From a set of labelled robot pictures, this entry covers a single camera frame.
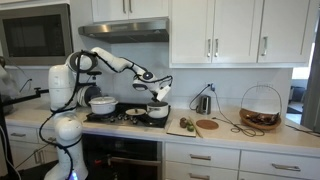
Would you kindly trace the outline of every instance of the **microwave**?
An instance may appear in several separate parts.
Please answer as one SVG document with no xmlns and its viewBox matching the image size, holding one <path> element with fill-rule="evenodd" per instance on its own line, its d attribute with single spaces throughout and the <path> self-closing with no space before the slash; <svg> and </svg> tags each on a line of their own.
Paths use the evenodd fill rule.
<svg viewBox="0 0 320 180">
<path fill-rule="evenodd" d="M 64 64 L 73 52 L 69 4 L 1 10 L 0 43 L 7 65 Z"/>
</svg>

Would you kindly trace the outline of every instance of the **kitchen counter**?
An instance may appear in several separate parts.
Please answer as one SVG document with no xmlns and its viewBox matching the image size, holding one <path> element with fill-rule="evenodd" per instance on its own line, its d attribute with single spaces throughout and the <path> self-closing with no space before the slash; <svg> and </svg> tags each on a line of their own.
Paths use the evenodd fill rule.
<svg viewBox="0 0 320 180">
<path fill-rule="evenodd" d="M 49 111 L 50 103 L 48 97 L 44 96 L 39 99 L 14 105 L 14 111 L 6 116 L 7 125 L 24 126 L 39 128 L 40 125 L 51 114 Z M 86 119 L 86 115 L 91 112 L 90 108 L 77 108 L 77 116 L 81 121 Z M 224 115 L 233 123 L 240 123 L 238 112 L 223 111 Z M 183 137 L 167 134 L 169 125 L 174 120 L 181 117 L 191 117 L 194 120 L 211 119 L 217 117 L 224 119 L 219 112 L 212 112 L 210 115 L 197 114 L 188 109 L 171 108 L 169 119 L 165 128 L 149 128 L 149 127 L 128 127 L 114 126 L 100 123 L 84 122 L 83 133 L 100 134 L 107 136 L 129 137 L 136 139 L 149 139 L 163 142 L 184 142 L 189 144 L 203 144 L 218 147 L 230 147 L 243 150 L 258 150 L 269 152 L 286 152 L 299 155 L 308 155 L 320 157 L 320 138 L 285 126 L 285 124 L 294 126 L 299 129 L 306 128 L 295 124 L 285 118 L 282 119 L 281 125 L 275 130 L 266 131 L 264 136 L 248 137 L 242 132 L 231 132 L 232 125 L 225 122 L 214 120 L 219 124 L 219 128 L 215 130 L 201 129 L 203 138 Z M 52 122 L 48 122 L 44 128 L 52 129 Z"/>
</svg>

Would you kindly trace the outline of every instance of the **stainless steel range hood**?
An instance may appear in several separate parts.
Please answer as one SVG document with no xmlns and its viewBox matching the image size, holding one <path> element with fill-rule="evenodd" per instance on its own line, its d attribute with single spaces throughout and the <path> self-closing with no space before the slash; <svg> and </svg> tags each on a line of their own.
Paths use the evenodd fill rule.
<svg viewBox="0 0 320 180">
<path fill-rule="evenodd" d="M 169 42 L 167 18 L 120 21 L 78 28 L 80 35 L 108 43 Z"/>
</svg>

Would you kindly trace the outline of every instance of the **gas stove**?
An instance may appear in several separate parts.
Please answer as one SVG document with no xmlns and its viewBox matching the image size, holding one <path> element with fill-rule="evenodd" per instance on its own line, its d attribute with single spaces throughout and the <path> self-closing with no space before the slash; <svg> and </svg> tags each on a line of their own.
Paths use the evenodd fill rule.
<svg viewBox="0 0 320 180">
<path fill-rule="evenodd" d="M 118 103 L 115 111 L 109 114 L 94 114 L 87 115 L 87 119 L 84 122 L 88 123 L 102 123 L 108 125 L 117 126 L 137 126 L 137 127 L 154 127 L 164 128 L 168 120 L 169 114 L 164 118 L 151 118 L 147 114 L 130 116 L 126 114 L 129 109 L 144 109 L 146 110 L 146 104 L 134 104 L 134 103 Z"/>
</svg>

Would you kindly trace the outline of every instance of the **white tile backsplash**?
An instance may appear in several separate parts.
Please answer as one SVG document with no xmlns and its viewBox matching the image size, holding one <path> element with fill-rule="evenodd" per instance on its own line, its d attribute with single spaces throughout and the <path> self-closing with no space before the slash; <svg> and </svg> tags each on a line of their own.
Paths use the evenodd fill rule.
<svg viewBox="0 0 320 180">
<path fill-rule="evenodd" d="M 164 101 L 175 108 L 189 108 L 191 100 L 205 87 L 206 82 L 213 82 L 220 102 L 221 110 L 239 110 L 241 99 L 250 87 L 257 82 L 267 82 L 280 93 L 283 111 L 287 107 L 292 69 L 170 69 L 168 43 L 135 43 L 111 45 L 111 53 L 115 56 L 125 57 L 147 68 L 158 78 L 167 75 L 173 76 L 173 85 Z M 33 87 L 47 88 L 48 70 L 24 70 L 33 79 Z M 10 70 L 15 76 L 19 86 L 26 81 L 26 77 L 19 70 Z M 151 101 L 151 93 L 138 92 L 132 88 L 134 73 L 125 70 L 120 74 L 102 74 L 97 77 L 97 84 L 104 94 L 116 97 L 122 102 L 147 103 Z M 209 90 L 203 94 L 212 97 L 212 109 L 218 110 L 215 94 Z M 273 91 L 257 93 L 250 90 L 243 101 L 243 106 L 252 110 L 278 112 L 279 98 Z"/>
</svg>

